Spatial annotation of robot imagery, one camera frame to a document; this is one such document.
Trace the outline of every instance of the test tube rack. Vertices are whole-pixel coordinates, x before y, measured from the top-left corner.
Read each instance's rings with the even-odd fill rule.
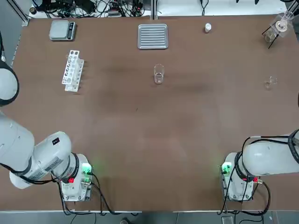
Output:
[[[65,91],[78,92],[84,60],[79,58],[80,51],[70,50],[62,78]]]

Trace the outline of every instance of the metal tray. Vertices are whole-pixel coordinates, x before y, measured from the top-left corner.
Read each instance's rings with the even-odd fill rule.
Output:
[[[166,24],[141,24],[138,26],[139,49],[168,48],[168,29]]]

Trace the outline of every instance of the small vial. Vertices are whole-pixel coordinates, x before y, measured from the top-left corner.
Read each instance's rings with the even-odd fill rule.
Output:
[[[212,29],[212,25],[210,23],[207,23],[205,25],[205,32],[208,33],[208,32],[210,32],[211,29]]]

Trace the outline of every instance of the gray floor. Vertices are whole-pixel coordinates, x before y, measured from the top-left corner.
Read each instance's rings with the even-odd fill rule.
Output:
[[[96,224],[118,224],[121,219],[127,217],[133,224],[222,224],[222,217],[216,212],[197,213],[172,213],[155,212],[142,213],[134,217],[129,213],[112,216],[107,214],[104,217],[97,215]],[[74,216],[66,216],[62,212],[30,212],[30,213],[0,213],[0,224],[70,224]],[[236,216],[236,224],[243,219],[260,220],[260,217],[251,217],[245,214]],[[77,216],[72,224],[94,224],[95,214]],[[265,224],[298,224],[299,211],[269,211],[264,215]]]

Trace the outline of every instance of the white robotic arm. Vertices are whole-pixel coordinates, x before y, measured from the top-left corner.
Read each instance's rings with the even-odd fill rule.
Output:
[[[221,167],[223,187],[231,201],[250,200],[255,177],[299,172],[298,130],[290,135],[251,139],[243,152],[230,153]]]
[[[0,61],[0,106],[19,93],[14,71]],[[51,172],[61,183],[65,201],[84,201],[90,189],[92,168],[82,154],[71,153],[67,134],[57,132],[35,146],[32,133],[0,112],[0,165],[7,168],[14,186],[24,189],[41,184]]]

